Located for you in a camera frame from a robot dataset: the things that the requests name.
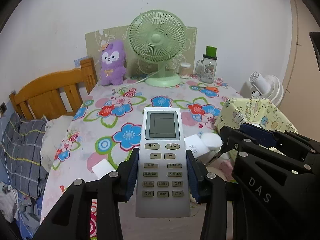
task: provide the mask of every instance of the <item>blue flower pattern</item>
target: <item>blue flower pattern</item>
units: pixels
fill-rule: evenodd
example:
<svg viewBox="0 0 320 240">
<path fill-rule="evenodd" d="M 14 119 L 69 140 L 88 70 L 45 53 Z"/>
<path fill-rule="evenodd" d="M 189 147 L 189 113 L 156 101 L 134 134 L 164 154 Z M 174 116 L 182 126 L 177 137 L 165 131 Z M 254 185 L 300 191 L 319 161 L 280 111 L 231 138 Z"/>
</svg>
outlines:
<svg viewBox="0 0 320 240">
<path fill-rule="evenodd" d="M 201 107 L 207 114 L 212 114 L 213 116 L 218 116 L 221 112 L 219 108 L 215 108 L 213 105 L 206 105 Z"/>
<path fill-rule="evenodd" d="M 192 118 L 197 122 L 201 122 L 201 114 L 191 114 Z"/>
<path fill-rule="evenodd" d="M 109 101 L 105 102 L 104 105 L 105 105 L 105 106 L 111 106 L 111 105 L 112 105 L 112 100 L 109 100 Z"/>
<path fill-rule="evenodd" d="M 171 98 L 165 96 L 154 97 L 151 99 L 151 104 L 154 107 L 171 107 Z"/>
<path fill-rule="evenodd" d="M 131 112 L 131 111 L 132 111 L 131 104 L 128 103 L 126 105 L 116 106 L 115 109 L 111 111 L 111 114 L 120 117 L 120 116 L 124 116 L 125 113 Z"/>
<path fill-rule="evenodd" d="M 211 91 L 209 89 L 201 89 L 200 92 L 205 94 L 209 98 L 216 98 L 219 96 L 216 92 Z"/>
<path fill-rule="evenodd" d="M 83 103 L 84 106 L 91 106 L 93 104 L 93 100 L 89 99 Z"/>
<path fill-rule="evenodd" d="M 79 119 L 79 118 L 84 117 L 85 111 L 86 111 L 87 109 L 88 109 L 87 106 L 80 107 L 79 110 L 76 112 L 76 115 L 73 117 L 72 120 L 74 121 L 74 120 L 77 120 L 77 119 Z"/>
<path fill-rule="evenodd" d="M 141 140 L 141 125 L 133 125 L 132 123 L 126 123 L 122 126 L 120 132 L 116 132 L 112 139 L 120 143 L 121 149 L 124 151 L 130 151 L 135 146 L 140 144 Z"/>
<path fill-rule="evenodd" d="M 99 150 L 99 153 L 106 152 L 112 147 L 112 141 L 111 138 L 102 138 L 97 143 L 97 148 Z"/>
<path fill-rule="evenodd" d="M 192 90 L 196 90 L 196 91 L 199 91 L 199 90 L 201 90 L 201 87 L 197 87 L 197 86 L 190 86 L 190 89 L 192 89 Z"/>
<path fill-rule="evenodd" d="M 61 162 L 64 162 L 65 159 L 69 158 L 70 157 L 70 150 L 67 150 L 65 152 L 62 152 L 58 155 L 58 159 L 61 161 Z"/>
</svg>

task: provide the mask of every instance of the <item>plush toy bow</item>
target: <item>plush toy bow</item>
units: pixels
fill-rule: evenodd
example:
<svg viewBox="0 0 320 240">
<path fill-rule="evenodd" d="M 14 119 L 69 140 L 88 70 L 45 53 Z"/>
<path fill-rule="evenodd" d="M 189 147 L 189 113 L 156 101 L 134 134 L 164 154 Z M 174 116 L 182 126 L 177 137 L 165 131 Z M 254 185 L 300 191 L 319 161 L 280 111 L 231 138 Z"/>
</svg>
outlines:
<svg viewBox="0 0 320 240">
<path fill-rule="evenodd" d="M 110 69 L 110 70 L 105 70 L 104 71 L 106 74 L 107 74 L 107 76 L 110 74 L 111 75 L 111 73 L 113 72 L 113 69 Z"/>
</svg>

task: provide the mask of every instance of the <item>fan base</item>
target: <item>fan base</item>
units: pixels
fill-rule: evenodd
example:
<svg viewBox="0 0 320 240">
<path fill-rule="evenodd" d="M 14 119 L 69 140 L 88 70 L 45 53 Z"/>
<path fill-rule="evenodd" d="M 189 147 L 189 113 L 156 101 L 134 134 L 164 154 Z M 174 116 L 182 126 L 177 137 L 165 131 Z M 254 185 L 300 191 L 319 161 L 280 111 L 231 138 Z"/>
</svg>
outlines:
<svg viewBox="0 0 320 240">
<path fill-rule="evenodd" d="M 153 87 L 173 87 L 180 84 L 181 79 L 177 74 L 166 71 L 164 77 L 159 77 L 158 74 L 155 74 L 147 78 L 145 82 Z"/>
</svg>

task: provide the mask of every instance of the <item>fan grille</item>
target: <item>fan grille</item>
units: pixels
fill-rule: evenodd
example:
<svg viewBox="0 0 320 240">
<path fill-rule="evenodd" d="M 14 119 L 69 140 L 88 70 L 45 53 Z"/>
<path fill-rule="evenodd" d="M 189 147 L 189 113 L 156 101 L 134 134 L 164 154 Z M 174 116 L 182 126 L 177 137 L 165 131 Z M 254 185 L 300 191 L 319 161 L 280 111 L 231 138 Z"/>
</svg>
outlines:
<svg viewBox="0 0 320 240">
<path fill-rule="evenodd" d="M 133 51 L 150 63 L 168 61 L 178 56 L 185 45 L 185 26 L 174 14 L 152 10 L 133 20 L 128 30 Z"/>
</svg>

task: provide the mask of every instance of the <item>purple plush toy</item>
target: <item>purple plush toy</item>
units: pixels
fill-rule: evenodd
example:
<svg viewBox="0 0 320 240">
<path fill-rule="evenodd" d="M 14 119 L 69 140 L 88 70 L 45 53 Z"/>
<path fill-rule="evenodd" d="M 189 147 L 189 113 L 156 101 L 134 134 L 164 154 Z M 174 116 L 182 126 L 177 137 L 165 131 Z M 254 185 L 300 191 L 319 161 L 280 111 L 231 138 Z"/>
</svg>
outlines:
<svg viewBox="0 0 320 240">
<path fill-rule="evenodd" d="M 125 51 L 121 40 L 106 44 L 100 54 L 100 85 L 121 85 L 126 69 L 124 67 Z"/>
</svg>

